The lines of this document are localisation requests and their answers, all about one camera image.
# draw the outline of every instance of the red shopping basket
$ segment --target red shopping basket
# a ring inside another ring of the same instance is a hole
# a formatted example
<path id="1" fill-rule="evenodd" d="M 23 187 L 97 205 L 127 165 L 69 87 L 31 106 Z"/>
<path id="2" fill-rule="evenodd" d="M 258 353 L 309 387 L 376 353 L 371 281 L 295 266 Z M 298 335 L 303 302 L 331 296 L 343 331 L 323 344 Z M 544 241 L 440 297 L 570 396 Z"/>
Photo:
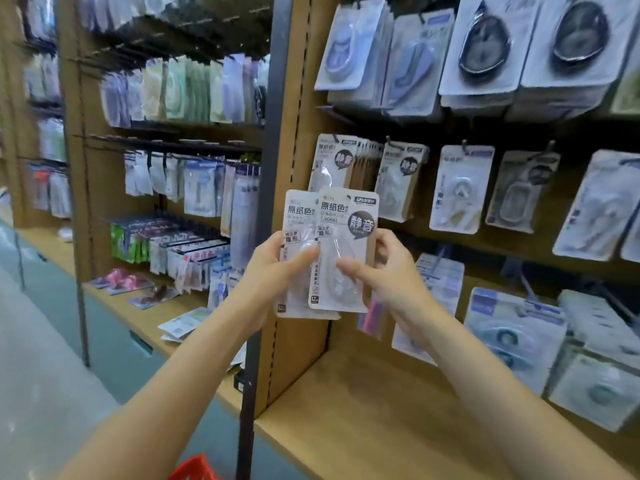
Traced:
<path id="1" fill-rule="evenodd" d="M 209 465 L 204 453 L 200 453 L 181 464 L 169 480 L 220 480 Z"/>

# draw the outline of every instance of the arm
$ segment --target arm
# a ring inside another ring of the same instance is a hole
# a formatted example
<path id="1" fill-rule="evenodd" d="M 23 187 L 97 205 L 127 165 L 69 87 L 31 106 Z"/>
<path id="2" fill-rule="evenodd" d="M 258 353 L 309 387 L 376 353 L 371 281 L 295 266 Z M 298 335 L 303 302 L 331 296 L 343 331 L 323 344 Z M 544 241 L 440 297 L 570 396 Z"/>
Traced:
<path id="1" fill-rule="evenodd" d="M 462 323 L 427 291 L 409 251 L 388 230 L 378 231 L 376 269 L 354 260 L 340 270 L 360 279 L 388 305 L 396 321 L 420 342 L 466 408 L 524 480 L 631 480 L 633 476 L 533 395 Z"/>
<path id="2" fill-rule="evenodd" d="M 282 234 L 258 247 L 243 279 L 156 375 L 84 445 L 58 480 L 161 480 L 171 475 L 242 343 L 319 248 L 279 263 Z"/>

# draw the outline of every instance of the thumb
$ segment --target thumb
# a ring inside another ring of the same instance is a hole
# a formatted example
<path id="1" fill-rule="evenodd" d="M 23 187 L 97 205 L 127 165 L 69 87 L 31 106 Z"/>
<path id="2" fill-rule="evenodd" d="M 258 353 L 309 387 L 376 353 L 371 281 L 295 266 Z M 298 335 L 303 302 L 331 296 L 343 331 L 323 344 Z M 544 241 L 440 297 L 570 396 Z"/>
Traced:
<path id="1" fill-rule="evenodd" d="M 320 256 L 320 246 L 312 246 L 299 252 L 293 259 L 282 264 L 287 270 L 287 274 L 293 277 L 311 266 L 311 264 L 318 259 L 318 256 Z"/>
<path id="2" fill-rule="evenodd" d="M 338 266 L 338 269 L 343 274 L 346 274 L 352 280 L 361 280 L 372 288 L 375 288 L 378 284 L 380 270 L 373 269 L 361 261 L 350 258 L 340 258 L 336 266 Z"/>

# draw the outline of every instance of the black oval correction tape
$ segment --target black oval correction tape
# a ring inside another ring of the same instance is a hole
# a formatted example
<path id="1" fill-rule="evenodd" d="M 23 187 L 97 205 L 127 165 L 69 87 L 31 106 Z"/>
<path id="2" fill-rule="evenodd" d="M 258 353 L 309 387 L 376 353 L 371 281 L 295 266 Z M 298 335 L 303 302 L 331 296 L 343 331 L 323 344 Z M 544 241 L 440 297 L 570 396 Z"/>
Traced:
<path id="1" fill-rule="evenodd" d="M 500 17 L 491 15 L 486 1 L 482 0 L 462 45 L 460 71 L 471 82 L 485 82 L 498 74 L 510 52 L 507 25 Z"/>
<path id="2" fill-rule="evenodd" d="M 560 72 L 587 67 L 604 51 L 610 37 L 609 19 L 602 5 L 570 0 L 554 40 L 552 66 Z"/>

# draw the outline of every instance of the hand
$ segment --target hand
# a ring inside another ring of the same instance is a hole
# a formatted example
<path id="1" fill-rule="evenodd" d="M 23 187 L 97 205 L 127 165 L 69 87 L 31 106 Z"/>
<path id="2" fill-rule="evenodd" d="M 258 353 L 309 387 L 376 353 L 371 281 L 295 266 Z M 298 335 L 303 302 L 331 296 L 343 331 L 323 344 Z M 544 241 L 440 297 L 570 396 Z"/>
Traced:
<path id="1" fill-rule="evenodd" d="M 276 232 L 253 252 L 244 276 L 224 303 L 242 300 L 251 307 L 249 313 L 259 315 L 254 330 L 260 330 L 266 320 L 266 310 L 282 296 L 290 282 L 318 259 L 320 247 L 313 246 L 289 261 L 280 262 L 284 234 Z"/>
<path id="2" fill-rule="evenodd" d="M 361 280 L 375 291 L 382 304 L 391 309 L 402 329 L 415 337 L 425 311 L 437 306 L 413 261 L 413 256 L 388 229 L 376 231 L 376 254 L 384 262 L 375 268 L 350 258 L 338 259 L 341 272 Z"/>

